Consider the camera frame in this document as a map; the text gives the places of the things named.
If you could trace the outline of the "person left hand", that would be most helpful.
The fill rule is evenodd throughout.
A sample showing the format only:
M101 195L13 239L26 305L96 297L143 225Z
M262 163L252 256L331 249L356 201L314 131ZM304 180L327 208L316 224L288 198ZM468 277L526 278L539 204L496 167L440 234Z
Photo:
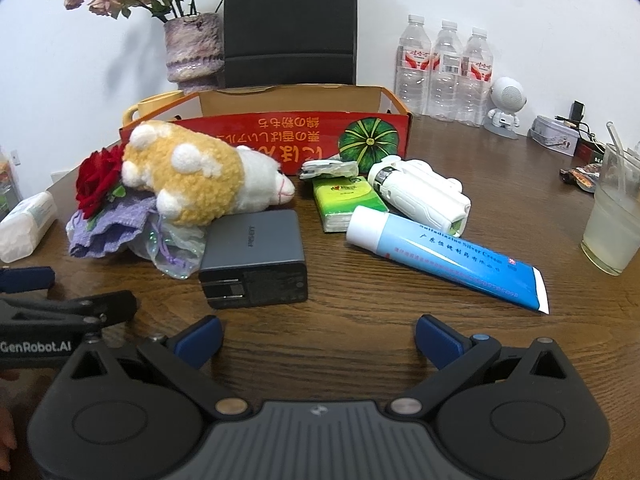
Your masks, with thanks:
M8 407L9 393L7 382L15 382L20 378L17 370L1 372L1 405L0 405L0 468L4 472L11 470L11 453L17 448L13 416Z

